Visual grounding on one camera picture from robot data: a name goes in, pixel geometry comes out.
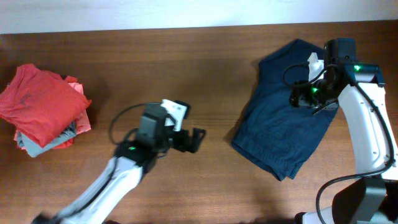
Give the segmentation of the dark blue shorts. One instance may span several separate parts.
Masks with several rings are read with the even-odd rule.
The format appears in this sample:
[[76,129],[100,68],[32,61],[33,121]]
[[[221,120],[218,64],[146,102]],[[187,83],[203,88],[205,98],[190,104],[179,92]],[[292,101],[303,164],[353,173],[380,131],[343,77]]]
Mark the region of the dark blue shorts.
[[259,62],[257,88],[231,141],[234,150],[279,181],[295,178],[337,113],[312,114],[311,109],[289,103],[286,83],[306,80],[308,72],[288,67],[306,62],[312,52],[323,59],[322,48],[296,39]]

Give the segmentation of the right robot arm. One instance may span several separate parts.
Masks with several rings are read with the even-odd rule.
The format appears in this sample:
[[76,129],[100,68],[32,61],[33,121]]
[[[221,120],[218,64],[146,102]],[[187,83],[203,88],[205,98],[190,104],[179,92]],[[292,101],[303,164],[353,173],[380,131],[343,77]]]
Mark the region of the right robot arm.
[[294,108],[317,114],[339,106],[348,123],[356,172],[323,184],[316,210],[295,223],[397,223],[397,144],[386,110],[385,81],[378,65],[356,58],[354,39],[329,40],[322,60],[304,64],[308,80],[289,87]]

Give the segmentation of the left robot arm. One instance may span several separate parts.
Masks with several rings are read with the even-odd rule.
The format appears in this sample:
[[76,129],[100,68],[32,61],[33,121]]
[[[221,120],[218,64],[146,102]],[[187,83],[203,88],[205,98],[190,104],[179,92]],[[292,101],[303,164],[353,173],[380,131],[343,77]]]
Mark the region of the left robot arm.
[[120,200],[136,188],[169,149],[196,153],[206,135],[204,129],[182,129],[190,105],[162,100],[144,103],[138,128],[116,144],[101,175],[70,205],[54,217],[36,216],[32,224],[103,223]]

